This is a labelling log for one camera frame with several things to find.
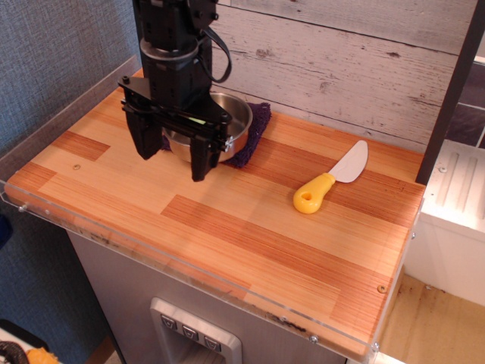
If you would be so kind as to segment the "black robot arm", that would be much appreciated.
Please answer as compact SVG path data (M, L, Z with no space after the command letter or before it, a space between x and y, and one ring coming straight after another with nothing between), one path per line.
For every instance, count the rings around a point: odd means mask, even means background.
M212 46L228 54L213 31L215 1L134 1L133 11L142 59L142 77L120 78L127 126L143 159L161 149L162 131L189 138L192 179L199 182L215 168L227 148L232 117L211 97Z

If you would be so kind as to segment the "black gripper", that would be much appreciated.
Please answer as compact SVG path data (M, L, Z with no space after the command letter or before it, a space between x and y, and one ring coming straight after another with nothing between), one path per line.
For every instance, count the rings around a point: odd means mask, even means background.
M213 101L210 90L232 71L229 49L218 37L197 37L183 50L158 49L145 39L139 47L144 77L119 80L136 151L144 160L155 155L163 144L163 128L188 136L192 180L203 181L227 147L232 117Z

